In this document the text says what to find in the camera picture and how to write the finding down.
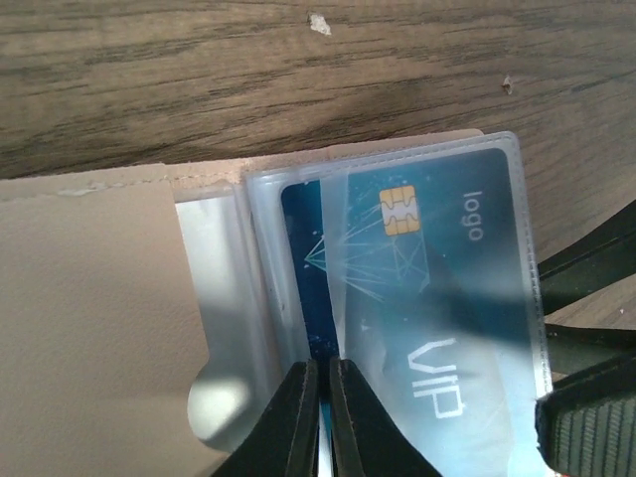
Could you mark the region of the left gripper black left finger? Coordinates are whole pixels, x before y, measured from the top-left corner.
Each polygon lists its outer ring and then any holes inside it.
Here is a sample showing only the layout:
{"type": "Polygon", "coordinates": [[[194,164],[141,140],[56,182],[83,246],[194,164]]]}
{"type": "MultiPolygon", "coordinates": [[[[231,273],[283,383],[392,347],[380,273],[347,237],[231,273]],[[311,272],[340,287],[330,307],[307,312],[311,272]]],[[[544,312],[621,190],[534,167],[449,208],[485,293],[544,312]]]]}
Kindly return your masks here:
{"type": "Polygon", "coordinates": [[[315,361],[291,366],[243,443],[214,477],[309,477],[318,472],[319,377],[315,361]]]}

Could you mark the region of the blue VIP card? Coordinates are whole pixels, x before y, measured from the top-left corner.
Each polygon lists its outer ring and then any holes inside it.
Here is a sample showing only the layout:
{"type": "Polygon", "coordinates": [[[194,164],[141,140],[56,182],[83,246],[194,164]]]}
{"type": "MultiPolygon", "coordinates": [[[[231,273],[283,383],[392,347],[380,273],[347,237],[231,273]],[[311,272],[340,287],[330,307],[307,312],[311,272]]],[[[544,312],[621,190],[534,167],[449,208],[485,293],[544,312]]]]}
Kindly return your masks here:
{"type": "Polygon", "coordinates": [[[509,161],[496,148],[286,186],[313,355],[364,374],[445,476],[543,476],[509,161]]]}

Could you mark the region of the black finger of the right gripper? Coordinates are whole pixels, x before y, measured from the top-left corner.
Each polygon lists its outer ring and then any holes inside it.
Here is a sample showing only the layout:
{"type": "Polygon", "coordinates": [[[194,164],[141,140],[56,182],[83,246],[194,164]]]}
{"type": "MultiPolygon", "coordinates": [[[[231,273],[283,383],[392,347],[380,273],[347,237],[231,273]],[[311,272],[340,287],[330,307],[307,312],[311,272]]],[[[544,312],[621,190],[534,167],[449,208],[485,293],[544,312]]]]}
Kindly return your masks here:
{"type": "Polygon", "coordinates": [[[552,314],[635,273],[635,204],[538,265],[543,309],[552,314]]]}
{"type": "Polygon", "coordinates": [[[564,377],[538,399],[547,465],[563,476],[635,474],[635,332],[546,326],[550,364],[564,377]]]}

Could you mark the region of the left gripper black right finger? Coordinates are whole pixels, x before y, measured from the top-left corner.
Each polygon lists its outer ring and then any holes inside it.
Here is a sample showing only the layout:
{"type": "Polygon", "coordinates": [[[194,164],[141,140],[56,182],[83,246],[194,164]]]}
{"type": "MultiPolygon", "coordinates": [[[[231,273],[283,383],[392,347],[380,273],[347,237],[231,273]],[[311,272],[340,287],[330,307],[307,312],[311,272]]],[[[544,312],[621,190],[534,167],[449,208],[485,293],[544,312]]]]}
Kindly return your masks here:
{"type": "Polygon", "coordinates": [[[403,436],[353,361],[330,361],[329,388],[336,476],[440,474],[403,436]]]}

